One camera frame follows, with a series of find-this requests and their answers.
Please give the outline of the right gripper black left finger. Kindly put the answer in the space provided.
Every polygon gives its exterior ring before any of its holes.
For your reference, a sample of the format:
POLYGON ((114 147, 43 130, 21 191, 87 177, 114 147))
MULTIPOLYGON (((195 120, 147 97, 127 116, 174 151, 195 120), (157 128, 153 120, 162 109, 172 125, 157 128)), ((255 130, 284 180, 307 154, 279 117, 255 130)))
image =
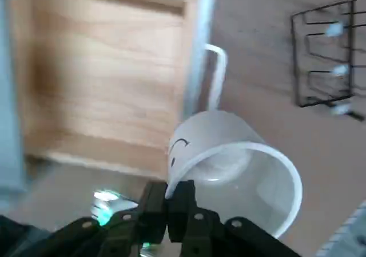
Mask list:
POLYGON ((94 193, 92 216, 37 242, 29 256, 139 256, 145 243, 160 244, 166 228, 166 183, 149 182, 138 203, 113 191, 94 193))

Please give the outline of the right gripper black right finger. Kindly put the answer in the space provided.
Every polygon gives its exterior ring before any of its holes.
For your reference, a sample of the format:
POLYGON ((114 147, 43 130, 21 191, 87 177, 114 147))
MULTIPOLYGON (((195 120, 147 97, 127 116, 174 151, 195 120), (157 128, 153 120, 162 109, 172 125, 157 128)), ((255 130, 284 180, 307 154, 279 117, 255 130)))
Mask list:
POLYGON ((192 180, 180 182, 167 203, 169 238, 181 244, 180 256, 297 256, 246 218, 221 223, 218 213, 200 208, 192 180))

